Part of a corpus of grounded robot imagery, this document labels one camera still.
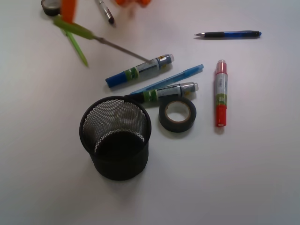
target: black mesh pen holder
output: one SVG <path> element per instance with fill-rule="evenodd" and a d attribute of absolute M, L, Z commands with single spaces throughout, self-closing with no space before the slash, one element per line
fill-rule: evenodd
<path fill-rule="evenodd" d="M 145 168 L 151 121 L 135 101 L 112 96 L 95 102 L 80 122 L 79 136 L 98 172 L 128 180 Z"/>

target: marker cap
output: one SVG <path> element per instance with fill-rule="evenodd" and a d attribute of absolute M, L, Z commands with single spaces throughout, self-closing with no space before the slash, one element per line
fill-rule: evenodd
<path fill-rule="evenodd" d="M 119 85 L 121 83 L 126 83 L 127 82 L 127 78 L 125 75 L 125 72 L 123 71 L 122 73 L 119 73 L 115 76 L 111 76 L 105 79 L 105 81 L 108 84 L 108 87 L 112 88 L 116 85 Z"/>

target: green label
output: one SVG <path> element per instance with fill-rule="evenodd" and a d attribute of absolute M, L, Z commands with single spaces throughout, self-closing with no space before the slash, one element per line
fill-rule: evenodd
<path fill-rule="evenodd" d="M 139 74 L 135 67 L 132 67 L 131 69 L 128 69 L 125 71 L 126 79 L 127 81 L 135 80 L 139 78 Z"/>
<path fill-rule="evenodd" d="M 227 95 L 226 94 L 217 94 L 216 95 L 216 105 L 226 105 L 227 106 Z"/>
<path fill-rule="evenodd" d="M 156 102 L 157 96 L 155 90 L 144 91 L 144 101 L 145 102 Z"/>

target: tape roll hole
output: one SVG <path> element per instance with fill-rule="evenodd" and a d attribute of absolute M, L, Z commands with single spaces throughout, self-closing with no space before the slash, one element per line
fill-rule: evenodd
<path fill-rule="evenodd" d="M 47 8 L 59 8 L 60 1 L 59 0 L 44 0 L 43 5 Z"/>
<path fill-rule="evenodd" d="M 166 107 L 165 115 L 172 122 L 182 123 L 189 119 L 191 111 L 183 102 L 170 102 Z"/>

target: tape roll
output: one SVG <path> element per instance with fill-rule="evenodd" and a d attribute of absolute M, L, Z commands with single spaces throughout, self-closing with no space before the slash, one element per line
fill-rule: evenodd
<path fill-rule="evenodd" d="M 43 10 L 48 16 L 60 14 L 60 0 L 42 0 Z"/>
<path fill-rule="evenodd" d="M 169 109 L 175 106 L 175 110 L 186 111 L 186 118 L 182 121 L 175 121 L 168 115 Z M 195 105 L 184 97 L 165 98 L 159 107 L 159 121 L 161 125 L 171 132 L 181 133 L 189 130 L 196 119 L 197 110 Z"/>

